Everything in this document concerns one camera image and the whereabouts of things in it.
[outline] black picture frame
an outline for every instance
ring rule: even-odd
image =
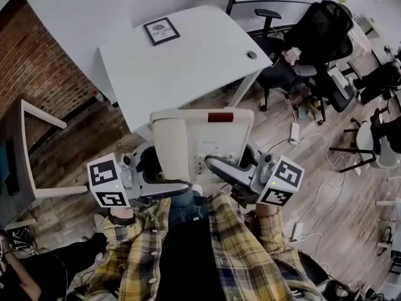
[[[160,40],[160,41],[155,41],[154,38],[153,38],[153,36],[152,36],[152,34],[150,33],[148,27],[149,27],[151,24],[158,23],[158,22],[161,22],[161,21],[164,21],[164,20],[166,20],[166,22],[167,22],[167,23],[169,24],[169,26],[172,28],[172,30],[173,30],[173,32],[174,32],[175,35],[174,35],[174,36],[171,36],[171,37],[168,37],[168,38],[166,38],[166,39],[162,39],[162,40]],[[158,20],[155,20],[155,21],[146,23],[146,24],[143,25],[143,27],[145,28],[145,31],[146,31],[148,37],[150,38],[150,40],[151,40],[151,42],[153,43],[154,46],[161,45],[162,43],[166,43],[166,42],[168,42],[168,41],[171,41],[171,40],[174,40],[174,39],[177,39],[177,38],[180,38],[180,37],[181,37],[181,35],[180,35],[179,32],[177,31],[177,29],[174,27],[174,25],[171,23],[171,21],[170,21],[170,19],[169,19],[168,17],[160,18],[160,19],[158,19]]]

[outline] framed certificate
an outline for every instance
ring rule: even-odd
[[[154,46],[180,38],[180,34],[166,17],[143,25]]]

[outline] blue jeans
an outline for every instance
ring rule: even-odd
[[[197,191],[189,190],[184,194],[171,198],[169,228],[207,217],[207,200]]]

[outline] black pants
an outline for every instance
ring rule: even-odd
[[[392,66],[391,63],[385,63],[372,71],[369,75],[362,77],[362,79],[355,79],[353,81],[356,89],[365,90],[360,94],[361,103],[366,105],[376,97],[380,96],[384,90],[393,84],[397,84],[398,71]]]
[[[97,254],[102,252],[106,245],[106,236],[95,233],[86,242],[74,243],[52,253],[34,255],[21,259],[20,262],[40,286],[42,294],[39,299],[53,301],[65,297],[66,289],[75,275],[91,267]],[[1,281],[4,285],[15,285],[19,283],[19,278],[12,268],[8,268]]]

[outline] yellow plaid shirt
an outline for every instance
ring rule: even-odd
[[[212,249],[226,300],[293,300],[291,290],[319,297],[307,279],[298,252],[282,233],[281,213],[261,218],[261,242],[223,193],[209,197]],[[89,297],[119,286],[118,299],[154,300],[160,282],[160,256],[169,230],[170,199],[136,215],[135,224],[107,219],[108,260],[90,281]]]

